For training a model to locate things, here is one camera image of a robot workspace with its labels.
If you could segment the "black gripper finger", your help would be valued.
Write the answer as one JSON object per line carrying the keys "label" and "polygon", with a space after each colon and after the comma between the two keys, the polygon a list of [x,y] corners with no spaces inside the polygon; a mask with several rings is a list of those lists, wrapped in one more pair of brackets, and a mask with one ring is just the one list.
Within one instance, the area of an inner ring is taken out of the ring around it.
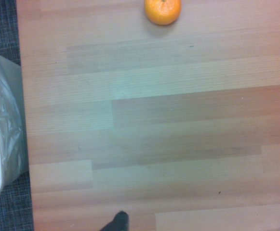
{"label": "black gripper finger", "polygon": [[113,220],[104,226],[100,231],[128,231],[129,216],[126,212],[118,212]]}

